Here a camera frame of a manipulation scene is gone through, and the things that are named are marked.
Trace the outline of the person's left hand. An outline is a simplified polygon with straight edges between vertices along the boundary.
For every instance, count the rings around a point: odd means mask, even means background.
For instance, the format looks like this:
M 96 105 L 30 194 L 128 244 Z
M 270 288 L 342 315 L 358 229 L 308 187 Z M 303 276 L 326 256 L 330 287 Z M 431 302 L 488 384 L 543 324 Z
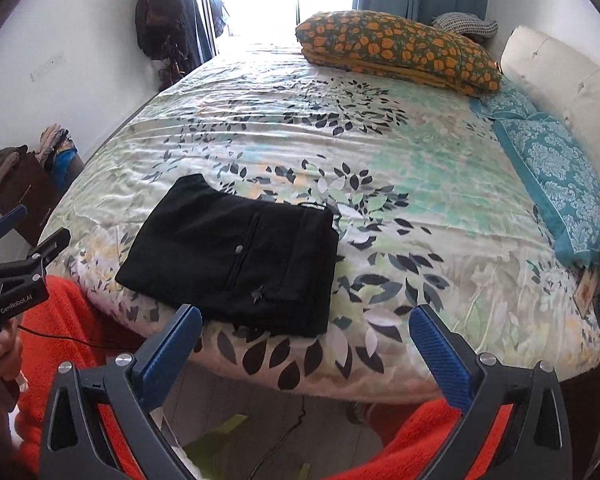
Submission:
M 18 321 L 12 318 L 0 331 L 0 378 L 11 382 L 21 372 L 23 344 L 18 335 Z

